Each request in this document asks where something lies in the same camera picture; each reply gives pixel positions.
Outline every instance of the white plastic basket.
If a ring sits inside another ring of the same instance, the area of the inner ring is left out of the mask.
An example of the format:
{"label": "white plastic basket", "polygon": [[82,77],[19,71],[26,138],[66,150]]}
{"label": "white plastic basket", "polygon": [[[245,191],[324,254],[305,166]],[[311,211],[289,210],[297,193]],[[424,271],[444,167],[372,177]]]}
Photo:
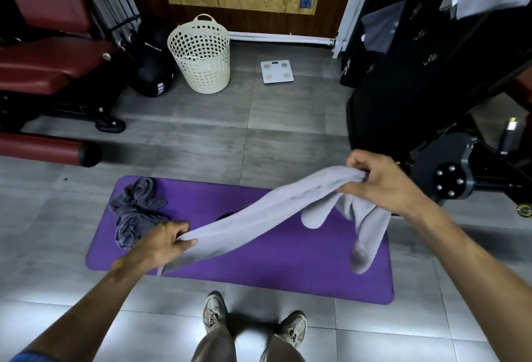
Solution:
{"label": "white plastic basket", "polygon": [[[211,20],[198,20],[200,16]],[[198,93],[216,93],[229,83],[229,32],[212,16],[200,14],[177,26],[168,36],[168,49],[189,86]]]}

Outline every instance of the pants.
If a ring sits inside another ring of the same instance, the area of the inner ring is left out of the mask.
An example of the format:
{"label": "pants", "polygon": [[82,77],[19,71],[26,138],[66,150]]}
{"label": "pants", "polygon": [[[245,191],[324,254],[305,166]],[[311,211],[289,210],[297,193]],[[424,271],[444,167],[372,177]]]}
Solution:
{"label": "pants", "polygon": [[[203,337],[194,352],[192,362],[236,362],[235,341],[225,325]],[[297,350],[286,341],[274,335],[262,354],[261,362],[305,362]]]}

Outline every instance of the sneaker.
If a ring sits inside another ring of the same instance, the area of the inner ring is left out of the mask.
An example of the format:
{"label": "sneaker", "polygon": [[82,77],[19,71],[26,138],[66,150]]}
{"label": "sneaker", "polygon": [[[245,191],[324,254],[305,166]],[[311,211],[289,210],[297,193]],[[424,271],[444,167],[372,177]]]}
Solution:
{"label": "sneaker", "polygon": [[226,304],[223,302],[222,295],[214,291],[207,296],[205,308],[203,309],[203,324],[207,334],[212,331],[212,327],[216,323],[226,323]]}
{"label": "sneaker", "polygon": [[306,332],[306,317],[302,311],[293,312],[281,323],[279,337],[297,348],[303,342]]}

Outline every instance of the blue label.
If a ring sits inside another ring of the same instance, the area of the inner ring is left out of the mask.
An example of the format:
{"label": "blue label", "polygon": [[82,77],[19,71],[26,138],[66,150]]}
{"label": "blue label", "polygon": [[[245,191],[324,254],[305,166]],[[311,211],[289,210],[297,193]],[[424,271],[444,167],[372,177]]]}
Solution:
{"label": "blue label", "polygon": [[300,0],[300,9],[312,9],[312,0]]}

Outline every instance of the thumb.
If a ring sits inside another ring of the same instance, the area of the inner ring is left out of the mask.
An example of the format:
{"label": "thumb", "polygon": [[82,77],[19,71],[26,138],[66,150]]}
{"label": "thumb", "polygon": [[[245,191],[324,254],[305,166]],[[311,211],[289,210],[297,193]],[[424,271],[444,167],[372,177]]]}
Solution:
{"label": "thumb", "polygon": [[177,254],[183,253],[183,251],[187,251],[196,243],[198,242],[198,239],[193,238],[192,240],[183,240],[183,241],[177,241],[174,245],[172,245],[172,250],[175,251]]}
{"label": "thumb", "polygon": [[344,194],[351,194],[355,197],[364,197],[364,191],[365,191],[365,183],[355,183],[355,182],[349,182],[343,184],[339,189],[337,189],[338,192],[344,193]]}

